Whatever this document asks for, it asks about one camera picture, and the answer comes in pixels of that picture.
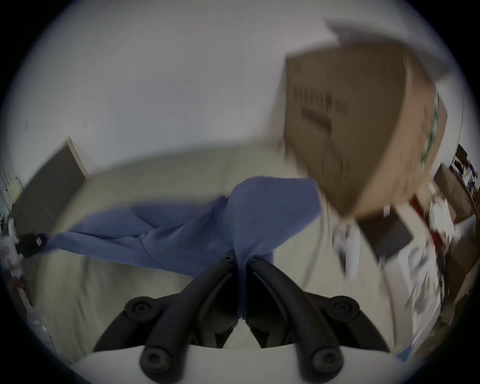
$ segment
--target beige bedsheet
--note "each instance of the beige bedsheet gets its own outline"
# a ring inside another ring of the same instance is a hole
[[[55,232],[66,230],[90,213],[120,204],[154,200],[208,201],[228,194],[252,176],[304,177],[280,144],[255,144],[149,159],[88,180],[59,219]],[[332,248],[339,219],[321,198],[322,215],[274,253],[274,263],[304,290],[356,299],[386,339],[394,344],[390,300],[372,252],[362,239],[357,278],[344,278]],[[75,362],[96,341],[125,303],[137,296],[161,297],[179,292],[190,281],[171,272],[90,259],[65,251],[37,256],[35,304],[58,354]],[[257,348],[244,324],[228,348]]]

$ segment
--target screw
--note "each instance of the screw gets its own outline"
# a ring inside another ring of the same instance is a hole
[[[343,357],[338,348],[325,347],[315,352],[312,367],[319,373],[332,373],[343,365]]]
[[[346,301],[341,301],[336,303],[333,306],[334,310],[339,312],[339,313],[349,313],[352,310],[352,307],[350,304],[348,304]]]
[[[144,314],[151,309],[150,305],[146,302],[139,302],[133,307],[133,313],[138,315]]]
[[[151,373],[165,373],[172,367],[172,358],[164,349],[150,347],[142,353],[140,365]]]

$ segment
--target blue cloth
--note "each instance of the blue cloth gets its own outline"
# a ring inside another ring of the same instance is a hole
[[[255,177],[208,204],[150,203],[93,214],[48,239],[63,249],[117,263],[195,277],[233,249],[242,269],[272,252],[320,214],[311,179]]]

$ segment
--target dark panel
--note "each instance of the dark panel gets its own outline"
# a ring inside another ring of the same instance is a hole
[[[37,172],[13,205],[17,233],[50,233],[84,181],[84,175],[65,144]]]

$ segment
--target red object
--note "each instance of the red object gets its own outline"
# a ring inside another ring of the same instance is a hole
[[[417,213],[422,218],[422,220],[427,224],[427,227],[430,228],[430,223],[428,221],[428,216],[425,215],[425,213],[423,212],[423,209],[420,207],[420,204],[419,204],[416,197],[414,197],[410,200],[410,205],[412,206],[413,209],[415,209],[415,211],[417,211]],[[438,235],[437,232],[430,231],[430,234],[432,235],[432,240],[433,240],[433,243],[435,244],[435,251],[438,254],[438,251],[443,249],[444,244],[443,244],[442,239],[440,238],[440,236]]]

